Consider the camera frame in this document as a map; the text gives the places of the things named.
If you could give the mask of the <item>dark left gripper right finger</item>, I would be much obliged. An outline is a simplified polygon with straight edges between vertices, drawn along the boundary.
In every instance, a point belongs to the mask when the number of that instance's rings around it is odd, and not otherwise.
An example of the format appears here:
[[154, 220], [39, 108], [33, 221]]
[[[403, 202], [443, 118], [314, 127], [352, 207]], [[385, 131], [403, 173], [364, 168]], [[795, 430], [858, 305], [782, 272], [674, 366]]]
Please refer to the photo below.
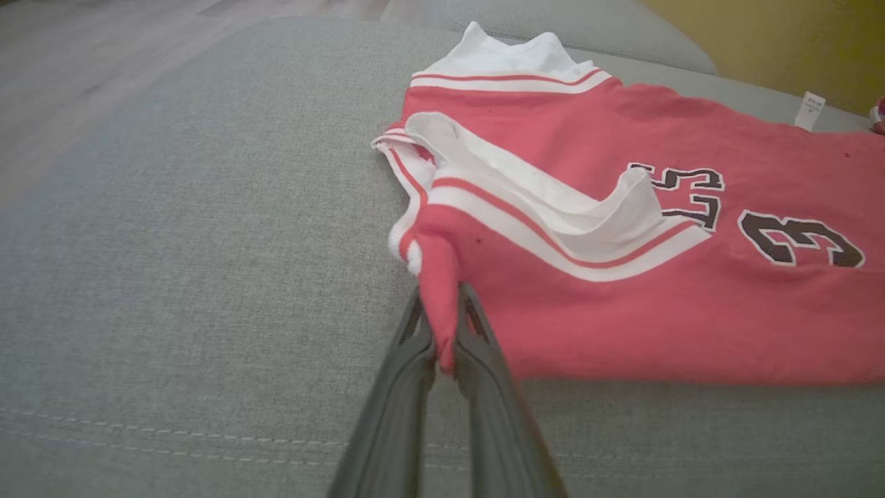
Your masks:
[[454, 376], [469, 405], [474, 497], [566, 497], [549, 448], [473, 287], [458, 288]]

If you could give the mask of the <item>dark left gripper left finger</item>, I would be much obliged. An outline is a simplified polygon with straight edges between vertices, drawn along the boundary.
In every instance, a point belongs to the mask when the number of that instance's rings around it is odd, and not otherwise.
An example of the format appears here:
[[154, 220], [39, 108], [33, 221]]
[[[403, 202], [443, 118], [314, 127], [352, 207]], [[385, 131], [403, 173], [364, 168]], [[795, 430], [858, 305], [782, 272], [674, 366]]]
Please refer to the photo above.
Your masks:
[[418, 289], [404, 314], [328, 489], [330, 497], [420, 494], [436, 341]]

